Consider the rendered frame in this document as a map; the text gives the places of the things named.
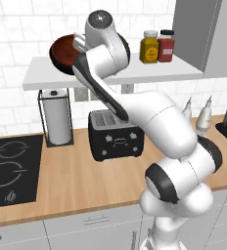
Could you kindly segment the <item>white paper towel roll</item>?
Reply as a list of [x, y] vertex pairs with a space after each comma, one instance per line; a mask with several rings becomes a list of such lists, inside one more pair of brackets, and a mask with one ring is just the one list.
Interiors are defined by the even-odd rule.
[[56, 146], [68, 143], [71, 131], [67, 92], [62, 89], [45, 90], [42, 97], [50, 142]]

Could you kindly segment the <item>white wall shelf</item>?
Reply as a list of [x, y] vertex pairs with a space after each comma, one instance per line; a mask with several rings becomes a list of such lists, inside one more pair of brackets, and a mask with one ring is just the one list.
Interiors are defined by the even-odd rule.
[[[204, 74], [173, 56], [172, 62], [142, 63], [138, 54], [132, 54], [129, 66], [106, 79], [109, 85], [152, 83], [201, 79]], [[58, 71], [47, 57], [34, 57], [23, 79], [25, 91], [82, 87], [73, 75]]]

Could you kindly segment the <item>grey drawer front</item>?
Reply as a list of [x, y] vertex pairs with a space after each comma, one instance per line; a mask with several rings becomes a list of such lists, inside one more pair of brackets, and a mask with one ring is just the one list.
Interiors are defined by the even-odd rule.
[[0, 250], [50, 250], [41, 221], [0, 228]]
[[[88, 217], [109, 216], [109, 222], [84, 226]], [[129, 205], [44, 221], [51, 250], [131, 250], [132, 231], [137, 230], [136, 249], [148, 234], [153, 218], [140, 205]]]

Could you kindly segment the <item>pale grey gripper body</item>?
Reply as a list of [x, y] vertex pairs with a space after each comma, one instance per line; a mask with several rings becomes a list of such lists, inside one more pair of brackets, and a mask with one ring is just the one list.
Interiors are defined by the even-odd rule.
[[74, 33], [72, 46], [76, 51], [80, 53], [85, 52], [86, 51], [85, 37], [83, 35]]

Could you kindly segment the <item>yellow jar with white lid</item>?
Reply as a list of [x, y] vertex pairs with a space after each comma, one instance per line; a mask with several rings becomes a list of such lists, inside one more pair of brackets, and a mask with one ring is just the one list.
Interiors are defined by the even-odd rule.
[[145, 30], [140, 43], [140, 61], [142, 63], [156, 63], [158, 61], [159, 42], [155, 30]]

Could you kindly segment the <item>red jar with black lid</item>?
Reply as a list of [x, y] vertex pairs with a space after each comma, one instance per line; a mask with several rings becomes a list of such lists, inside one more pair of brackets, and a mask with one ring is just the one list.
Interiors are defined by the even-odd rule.
[[159, 42], [159, 55], [158, 61], [160, 63], [170, 63], [174, 50], [174, 39], [172, 36], [174, 31], [171, 29], [163, 29], [158, 38]]

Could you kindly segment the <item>black hob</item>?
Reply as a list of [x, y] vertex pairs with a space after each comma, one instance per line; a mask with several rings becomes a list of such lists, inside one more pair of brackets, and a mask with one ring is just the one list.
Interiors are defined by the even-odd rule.
[[0, 207], [35, 202], [43, 136], [0, 139]]

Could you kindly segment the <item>dark red-brown bowl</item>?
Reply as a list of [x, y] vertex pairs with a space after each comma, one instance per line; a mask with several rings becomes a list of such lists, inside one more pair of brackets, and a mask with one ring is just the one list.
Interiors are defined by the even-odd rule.
[[82, 54], [73, 48], [72, 42], [73, 34], [62, 36], [52, 44], [49, 50], [49, 57], [54, 67], [68, 75], [73, 75], [74, 60]]

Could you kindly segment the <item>white squeeze bottle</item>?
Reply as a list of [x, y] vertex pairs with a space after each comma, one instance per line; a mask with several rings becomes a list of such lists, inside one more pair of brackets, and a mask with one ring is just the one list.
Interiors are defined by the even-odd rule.
[[185, 108], [182, 110], [182, 113], [184, 114], [185, 118], [192, 122], [192, 108], [191, 108], [191, 99], [189, 99], [186, 103]]
[[211, 99], [208, 99], [198, 117], [198, 120], [196, 122], [196, 129], [201, 133], [205, 133], [209, 129], [210, 122], [211, 122]]

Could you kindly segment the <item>black toaster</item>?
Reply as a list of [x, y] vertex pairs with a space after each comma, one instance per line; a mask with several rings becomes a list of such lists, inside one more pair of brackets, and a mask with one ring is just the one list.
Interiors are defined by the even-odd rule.
[[88, 115], [88, 138], [96, 161], [135, 156], [144, 149], [144, 131], [123, 121], [110, 110], [94, 110]]

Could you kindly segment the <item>grey wall cabinet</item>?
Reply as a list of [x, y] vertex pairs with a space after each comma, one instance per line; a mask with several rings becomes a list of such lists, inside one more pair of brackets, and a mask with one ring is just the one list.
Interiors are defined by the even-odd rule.
[[227, 0], [176, 0], [174, 55], [204, 74], [227, 77]]

